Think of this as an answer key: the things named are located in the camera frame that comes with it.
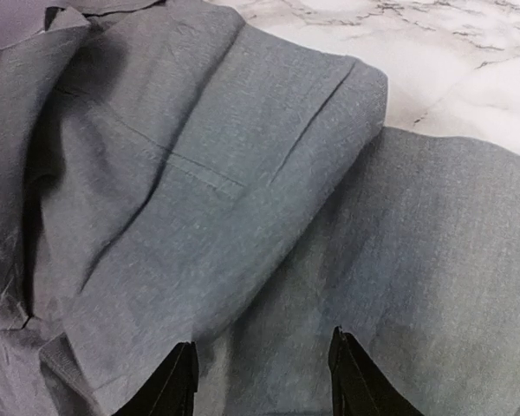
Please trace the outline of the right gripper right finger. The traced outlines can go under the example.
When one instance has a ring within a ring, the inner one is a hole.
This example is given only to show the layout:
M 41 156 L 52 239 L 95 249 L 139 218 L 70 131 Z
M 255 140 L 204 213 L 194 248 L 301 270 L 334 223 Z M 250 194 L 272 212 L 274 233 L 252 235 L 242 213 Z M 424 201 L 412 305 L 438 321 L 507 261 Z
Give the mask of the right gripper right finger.
M 340 327 L 332 335 L 328 367 L 334 416 L 420 416 L 354 336 Z

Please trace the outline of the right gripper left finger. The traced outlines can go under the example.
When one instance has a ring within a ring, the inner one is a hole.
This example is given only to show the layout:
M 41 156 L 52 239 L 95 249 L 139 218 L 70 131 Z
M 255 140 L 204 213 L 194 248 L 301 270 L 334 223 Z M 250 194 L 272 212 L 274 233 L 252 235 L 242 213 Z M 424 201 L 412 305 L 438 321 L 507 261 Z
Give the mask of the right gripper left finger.
M 194 342 L 178 343 L 115 416 L 192 416 L 198 391 Z

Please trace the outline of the grey long sleeve shirt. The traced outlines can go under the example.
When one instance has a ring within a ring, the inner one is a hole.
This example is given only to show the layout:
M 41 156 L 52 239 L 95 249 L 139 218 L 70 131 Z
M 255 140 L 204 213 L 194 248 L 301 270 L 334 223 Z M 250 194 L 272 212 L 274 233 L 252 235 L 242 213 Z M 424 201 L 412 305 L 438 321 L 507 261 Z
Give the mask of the grey long sleeve shirt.
M 333 415 L 348 332 L 420 415 L 520 415 L 520 156 L 202 1 L 0 1 L 0 415 Z

